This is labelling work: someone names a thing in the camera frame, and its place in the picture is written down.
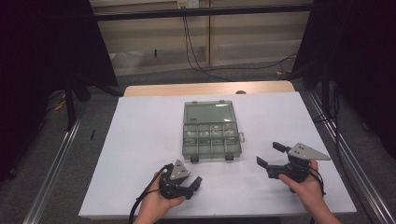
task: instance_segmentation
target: metal frame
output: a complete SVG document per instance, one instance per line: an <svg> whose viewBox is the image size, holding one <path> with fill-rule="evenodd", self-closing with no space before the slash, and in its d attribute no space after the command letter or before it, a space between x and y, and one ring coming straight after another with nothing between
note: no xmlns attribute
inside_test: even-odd
<svg viewBox="0 0 396 224"><path fill-rule="evenodd" d="M29 211L23 221L23 224L36 224L40 220L46 204L50 198L52 190L55 186L56 179L59 176L59 173L62 170L62 166L64 164L64 160L66 159L67 152L69 151L74 138L77 134L79 124L81 123L82 116L84 115L86 109L88 107L88 103L83 103L81 109L78 114L78 118L74 125L71 127L70 131L68 131L64 137L64 141L59 148L58 154L53 161L53 164L49 168L49 172L47 173L47 177L44 180L43 184L37 195L35 196L35 200L29 208Z"/></svg>
<svg viewBox="0 0 396 224"><path fill-rule="evenodd" d="M196 16L216 16L216 15L236 15L236 14L257 14L257 13L279 13L279 12L300 12L328 9L336 6L335 3L321 4L313 7L313 4L296 5L274 5L260 7L200 7L184 9L166 9L139 12L116 12L116 13L95 13L93 15L70 15L66 17L54 17L52 20L89 20L89 21L122 21L140 19L158 19L174 17L196 17Z"/></svg>
<svg viewBox="0 0 396 224"><path fill-rule="evenodd" d="M322 103L321 103L318 95L315 93L310 93L309 97L310 97L310 100L311 100L312 104L314 105L315 109L317 110L317 112L320 115L322 115L321 118L326 120L327 117L325 115L323 115L324 113L321 108ZM335 136L336 136L336 132L337 132L336 124L332 120L323 121L323 124L325 125L326 129L329 132L329 135L332 137L332 140L335 143L336 142ZM366 175L366 173L364 173L363 169L359 165L359 162L357 161L352 150L348 146L343 135L341 135L339 133L338 138L339 138L339 149L340 149L341 156L343 157L343 160L345 161L350 172L355 177L356 182L358 183L359 187L361 188L361 191L363 192L365 198L367 199L367 201L373 208L379 221L381 223L386 223L386 224L396 223L396 221L395 221L396 219L392 216L391 212L387 208L387 205L385 204L384 199L378 193L378 191L376 190L375 186L370 181L370 179Z"/></svg>

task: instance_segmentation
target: white tabletop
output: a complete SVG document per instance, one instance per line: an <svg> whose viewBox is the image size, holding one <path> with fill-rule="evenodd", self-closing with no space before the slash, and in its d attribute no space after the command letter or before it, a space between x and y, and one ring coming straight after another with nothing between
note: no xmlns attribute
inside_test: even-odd
<svg viewBox="0 0 396 224"><path fill-rule="evenodd" d="M233 101L239 132L246 138L239 161L184 161L184 103L217 100ZM272 148L273 142L289 147L301 142L329 155L298 92L120 98L79 215L127 218L154 173L176 159L191 171L187 185L196 176L203 181L190 200L165 217L304 214L297 195L280 180L268 178L256 163L257 156L269 164L288 162L286 154ZM356 212L333 162L318 163L332 212Z"/></svg>

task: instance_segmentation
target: wire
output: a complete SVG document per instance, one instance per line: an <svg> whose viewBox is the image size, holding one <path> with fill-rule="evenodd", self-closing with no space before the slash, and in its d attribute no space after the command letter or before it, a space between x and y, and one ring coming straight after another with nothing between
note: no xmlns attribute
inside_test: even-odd
<svg viewBox="0 0 396 224"><path fill-rule="evenodd" d="M143 190L143 192L140 194L140 196L138 198L136 198L136 202L134 203L134 206L131 209L131 213L129 214L129 224L132 224L134 222L134 212L136 211L137 206L143 201L143 199L150 194L151 192L154 191L158 191L159 189L155 189L155 190L149 190L149 188L151 187L152 183L154 183L154 181L158 178L158 176L160 176L160 174L163 173L163 170L169 170L171 169L173 166L172 163L169 163L167 165L165 165L163 168L161 168L161 170L152 178L152 180L149 182L148 186L145 188L145 190Z"/></svg>
<svg viewBox="0 0 396 224"><path fill-rule="evenodd" d="M319 171L318 171L317 169L313 168L312 166L309 166L309 169L310 169L310 170L314 170L315 173L317 173L317 174L315 175L315 174L312 173L310 170L308 170L308 173L309 173L310 175L312 175L312 177L314 177L314 178L318 181L318 183L319 183L319 185L320 185L321 193L322 193L322 195L324 196L324 195L326 194L326 192L324 192L324 181L323 181L323 178L322 178L321 174L319 173ZM314 220L313 217L311 217L311 219L309 220L309 224L315 224L315 220Z"/></svg>
<svg viewBox="0 0 396 224"><path fill-rule="evenodd" d="M187 23L187 18L186 18L186 17L183 17L183 21L184 21L184 34L185 34L185 36L186 36L187 60L189 61L190 67L191 67L193 70L195 70L195 71L199 71L199 72L205 73L205 74L206 74L207 76L209 76L209 77L215 77L215 78L219 78L219 79L222 79L222 80L226 80L226 81L233 82L233 80L230 80L230 79L228 79L228 78L210 75L210 74L208 74L208 73L201 67L201 65L198 63L198 60L197 60L197 58L196 58L196 56L195 56L194 49L193 49L193 47L192 47L191 38L190 38L190 29L189 29L189 24ZM188 44L187 38L188 38L189 41L190 41L191 52L192 52L192 55L194 56L195 63L198 65L198 67L199 67L200 69L194 68L194 67L192 66L191 62L190 62L189 47L188 47L189 44Z"/></svg>
<svg viewBox="0 0 396 224"><path fill-rule="evenodd" d="M228 79L228 78L214 76L214 75L208 74L207 72L210 72L210 71L218 71L218 70L233 70L233 69L235 69L235 70L245 70L245 69L246 69L246 70L257 70L257 69L265 69L265 68L274 67L274 66L277 66L277 65L279 65L279 64L280 64L280 66L281 66L282 74L284 74L284 72L283 72L284 70L283 70L282 63L285 62L286 60L293 60L293 59L296 59L296 58L294 58L293 56L296 56L297 53L293 53L293 54L289 55L288 57L282 59L281 61L279 61L279 62L277 62L277 63L273 63L273 64L266 65L266 66L260 66L260 67L221 67L221 68L204 69L204 68L198 63L198 60L197 60L196 55L195 55L195 51L194 51L194 49L193 49L193 47L192 47L191 36L190 36L190 28L189 28L189 24L188 24L188 22L187 22L187 18L186 18L186 17L183 17L183 23L184 23L184 34L185 34L185 38L186 38L187 61L189 62L189 65L190 65L190 67L191 67L193 70L198 71L198 72L203 72L203 73L205 73L207 76L210 76L210 77L220 78L220 79L223 79L223 80L226 80L226 81L231 81L231 82L233 82L233 80L230 80L230 79ZM192 64L191 64L190 56L189 56L189 43L190 43L190 48L191 48L191 52L192 52L192 55L193 55L193 57L194 57L195 63L198 65L199 69L193 67Z"/></svg>

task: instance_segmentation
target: human hand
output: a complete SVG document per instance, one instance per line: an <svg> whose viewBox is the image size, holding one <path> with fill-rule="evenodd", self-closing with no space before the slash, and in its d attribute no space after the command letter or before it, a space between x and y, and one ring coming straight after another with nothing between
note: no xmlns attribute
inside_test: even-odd
<svg viewBox="0 0 396 224"><path fill-rule="evenodd" d="M160 178L163 174L160 174L148 189L148 192L152 192L143 199L137 218L134 221L135 224L152 224L162 218L169 209L180 205L186 199L184 196L175 199L165 199L161 195L159 188Z"/></svg>
<svg viewBox="0 0 396 224"><path fill-rule="evenodd" d="M310 165L313 168L311 172L318 176L318 163L310 161ZM279 175L279 179L297 193L304 209L317 223L340 223L324 202L320 184L312 175L302 183L297 183L286 175Z"/></svg>

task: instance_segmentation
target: plastic organizer box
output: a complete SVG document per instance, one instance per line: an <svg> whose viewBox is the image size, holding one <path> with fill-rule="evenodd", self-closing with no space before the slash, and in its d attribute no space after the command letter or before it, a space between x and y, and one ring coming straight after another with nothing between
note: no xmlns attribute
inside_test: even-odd
<svg viewBox="0 0 396 224"><path fill-rule="evenodd" d="M184 104L183 148L185 160L233 161L242 153L233 102L187 102Z"/></svg>

